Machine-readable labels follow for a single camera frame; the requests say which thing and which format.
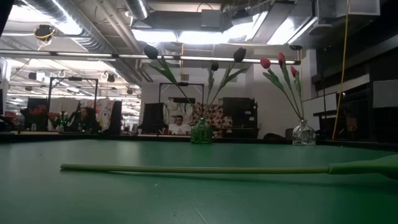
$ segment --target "person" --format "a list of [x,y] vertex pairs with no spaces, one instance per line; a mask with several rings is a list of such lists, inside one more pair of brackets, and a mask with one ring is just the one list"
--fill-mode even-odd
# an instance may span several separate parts
[[83,107],[80,109],[80,113],[73,112],[69,121],[71,121],[73,117],[75,117],[75,119],[70,126],[71,131],[91,131],[92,133],[97,133],[100,129],[93,108]]
[[169,125],[170,134],[191,134],[191,127],[183,124],[183,117],[181,115],[175,117],[174,123]]

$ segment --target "exposed ductwork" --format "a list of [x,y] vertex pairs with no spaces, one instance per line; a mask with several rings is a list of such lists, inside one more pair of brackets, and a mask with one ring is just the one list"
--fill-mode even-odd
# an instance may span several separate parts
[[149,6],[146,0],[126,0],[126,6],[134,19],[142,20],[149,15]]
[[[115,53],[115,49],[101,35],[89,19],[72,1],[61,0],[22,0],[33,10],[48,16],[51,23],[64,34],[83,35],[84,38],[73,40],[91,53]],[[114,67],[125,81],[141,84],[142,77],[134,73],[124,59],[106,62]]]

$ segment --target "green table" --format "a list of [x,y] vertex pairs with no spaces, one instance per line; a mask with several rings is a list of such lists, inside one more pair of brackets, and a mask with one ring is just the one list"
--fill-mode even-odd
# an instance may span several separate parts
[[363,175],[60,171],[323,166],[394,152],[335,146],[73,140],[0,144],[0,223],[398,223],[398,182]]

